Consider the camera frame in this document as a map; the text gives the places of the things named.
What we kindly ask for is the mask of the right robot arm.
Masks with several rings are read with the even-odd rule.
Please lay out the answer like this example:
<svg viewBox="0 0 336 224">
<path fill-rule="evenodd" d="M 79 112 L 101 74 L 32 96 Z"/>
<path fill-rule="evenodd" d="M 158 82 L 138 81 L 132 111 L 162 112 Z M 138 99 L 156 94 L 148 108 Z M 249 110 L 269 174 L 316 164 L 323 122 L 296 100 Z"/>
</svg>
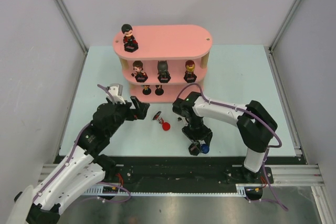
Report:
<svg viewBox="0 0 336 224">
<path fill-rule="evenodd" d="M 213 132 L 204 124 L 204 118 L 237 127 L 247 153 L 241 169 L 228 174 L 240 182 L 257 180 L 269 142 L 278 128 L 276 121 L 258 101 L 243 105 L 224 104 L 212 101 L 202 93 L 191 92 L 185 99 L 177 98 L 172 111 L 185 124 L 182 132 L 191 141 L 188 151 L 193 156 L 209 151 Z"/>
</svg>

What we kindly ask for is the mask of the dark-haired red-suit figurine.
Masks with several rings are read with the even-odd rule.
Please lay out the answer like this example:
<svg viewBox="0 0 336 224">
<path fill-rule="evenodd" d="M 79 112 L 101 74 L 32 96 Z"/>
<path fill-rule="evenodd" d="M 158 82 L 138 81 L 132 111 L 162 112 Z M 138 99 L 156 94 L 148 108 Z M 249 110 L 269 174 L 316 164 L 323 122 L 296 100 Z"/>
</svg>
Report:
<svg viewBox="0 0 336 224">
<path fill-rule="evenodd" d="M 133 28 L 130 24 L 123 24 L 121 27 L 123 33 L 123 44 L 126 52 L 135 52 L 139 48 L 139 44 L 133 35 Z"/>
</svg>

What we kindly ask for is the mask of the grey masked bat figurine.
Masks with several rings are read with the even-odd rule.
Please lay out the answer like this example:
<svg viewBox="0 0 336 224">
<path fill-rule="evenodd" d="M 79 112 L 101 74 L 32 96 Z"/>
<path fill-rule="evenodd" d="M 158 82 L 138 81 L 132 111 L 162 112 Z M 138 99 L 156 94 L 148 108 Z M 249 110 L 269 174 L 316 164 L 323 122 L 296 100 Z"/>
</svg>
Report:
<svg viewBox="0 0 336 224">
<path fill-rule="evenodd" d="M 168 71 L 167 61 L 158 61 L 157 63 L 157 71 L 158 71 L 158 80 L 161 83 L 168 83 L 171 79 L 170 73 Z"/>
</svg>

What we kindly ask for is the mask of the blue shield hero figurine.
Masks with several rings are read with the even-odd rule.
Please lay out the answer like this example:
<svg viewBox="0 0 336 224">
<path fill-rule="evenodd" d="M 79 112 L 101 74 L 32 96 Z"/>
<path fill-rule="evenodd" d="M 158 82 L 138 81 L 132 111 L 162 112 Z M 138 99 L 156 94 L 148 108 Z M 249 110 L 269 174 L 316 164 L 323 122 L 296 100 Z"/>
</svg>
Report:
<svg viewBox="0 0 336 224">
<path fill-rule="evenodd" d="M 200 144 L 199 154 L 207 154 L 209 152 L 209 146 L 207 144 Z"/>
</svg>

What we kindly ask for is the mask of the red gold armor figurine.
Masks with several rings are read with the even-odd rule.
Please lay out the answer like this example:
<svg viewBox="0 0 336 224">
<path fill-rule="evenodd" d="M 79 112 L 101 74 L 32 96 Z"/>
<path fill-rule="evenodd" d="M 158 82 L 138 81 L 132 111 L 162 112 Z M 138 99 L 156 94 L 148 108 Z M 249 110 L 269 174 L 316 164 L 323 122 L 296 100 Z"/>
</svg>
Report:
<svg viewBox="0 0 336 224">
<path fill-rule="evenodd" d="M 193 83 L 196 81 L 197 76 L 194 73 L 195 70 L 195 62 L 193 60 L 188 60 L 185 62 L 185 75 L 184 80 L 187 83 Z"/>
</svg>

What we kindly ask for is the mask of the brown-haired archer figurine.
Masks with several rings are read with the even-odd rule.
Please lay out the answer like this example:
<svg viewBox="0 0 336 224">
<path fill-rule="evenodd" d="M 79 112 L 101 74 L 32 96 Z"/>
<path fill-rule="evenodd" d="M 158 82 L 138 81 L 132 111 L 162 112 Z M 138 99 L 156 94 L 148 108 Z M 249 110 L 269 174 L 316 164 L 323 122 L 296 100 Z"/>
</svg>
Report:
<svg viewBox="0 0 336 224">
<path fill-rule="evenodd" d="M 143 62 L 140 60 L 136 60 L 132 64 L 133 66 L 133 72 L 131 76 L 133 76 L 136 80 L 136 82 L 144 83 L 148 79 L 148 75 L 143 70 Z"/>
</svg>

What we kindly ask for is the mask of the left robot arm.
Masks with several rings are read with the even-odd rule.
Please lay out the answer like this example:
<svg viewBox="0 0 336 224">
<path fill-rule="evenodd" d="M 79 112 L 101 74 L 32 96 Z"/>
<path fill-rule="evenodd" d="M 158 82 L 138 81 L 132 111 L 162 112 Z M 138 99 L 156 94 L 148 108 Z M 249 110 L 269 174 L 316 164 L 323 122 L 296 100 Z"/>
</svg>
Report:
<svg viewBox="0 0 336 224">
<path fill-rule="evenodd" d="M 7 223 L 57 223 L 87 189 L 114 175 L 116 164 L 102 151 L 125 121 L 145 119 L 149 107 L 135 96 L 99 105 L 57 167 L 36 187 L 17 194 Z"/>
</svg>

